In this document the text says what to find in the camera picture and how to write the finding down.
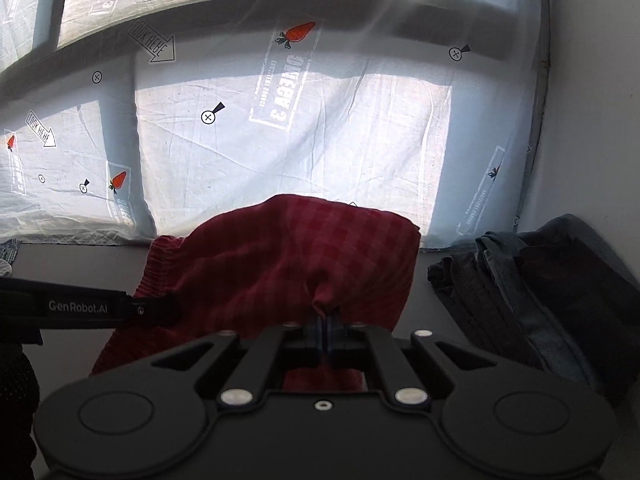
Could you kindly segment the white printed curtain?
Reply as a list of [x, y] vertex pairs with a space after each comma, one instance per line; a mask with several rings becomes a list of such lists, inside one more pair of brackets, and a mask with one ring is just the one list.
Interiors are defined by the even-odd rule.
[[1, 0], [1, 236], [184, 235], [280, 194], [439, 250], [518, 225], [548, 0]]

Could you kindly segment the red checkered shorts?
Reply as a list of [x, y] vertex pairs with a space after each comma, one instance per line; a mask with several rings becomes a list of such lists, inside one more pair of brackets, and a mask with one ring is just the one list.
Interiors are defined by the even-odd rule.
[[174, 297], [182, 315], [171, 328], [115, 330], [93, 374], [221, 330], [253, 339], [332, 312], [393, 330], [419, 244], [418, 227], [398, 214], [291, 194], [157, 237], [136, 294]]

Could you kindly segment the dark folded clothes pile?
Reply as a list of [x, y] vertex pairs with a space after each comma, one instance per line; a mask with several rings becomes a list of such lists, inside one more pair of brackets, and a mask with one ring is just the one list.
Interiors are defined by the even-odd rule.
[[487, 232], [426, 277], [477, 348], [604, 394], [639, 378], [638, 278], [574, 214]]

